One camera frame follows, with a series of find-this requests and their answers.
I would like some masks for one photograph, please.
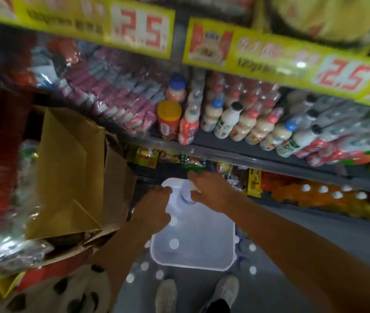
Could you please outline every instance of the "black pants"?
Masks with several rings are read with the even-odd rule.
[[[230,308],[225,300],[219,299],[211,303],[205,313],[230,313]]]

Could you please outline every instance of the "red price number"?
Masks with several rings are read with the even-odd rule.
[[[125,9],[113,5],[111,9],[114,38],[135,46],[166,50],[169,18],[143,10]]]
[[[370,80],[370,65],[329,55],[324,58],[311,83],[340,91],[357,92]]]

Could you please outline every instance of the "price label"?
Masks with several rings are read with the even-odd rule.
[[[328,55],[318,67],[311,83],[349,93],[360,92],[370,81],[370,64]]]
[[[111,41],[128,49],[170,56],[175,13],[151,5],[113,3]]]

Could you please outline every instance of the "shoe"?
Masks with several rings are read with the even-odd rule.
[[[175,313],[176,284],[173,279],[163,280],[156,293],[156,313]]]
[[[238,288],[238,279],[234,275],[227,275],[222,277],[215,286],[213,297],[211,298],[211,300],[208,301],[206,305],[203,306],[200,313],[205,312],[211,305],[211,303],[219,299],[223,299],[224,301],[226,301],[228,307],[231,308],[237,298]]]

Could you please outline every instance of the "left hand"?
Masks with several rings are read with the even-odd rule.
[[[172,188],[169,186],[150,189],[137,203],[132,220],[144,221],[152,234],[161,231],[170,222],[170,215],[165,210],[171,193]]]

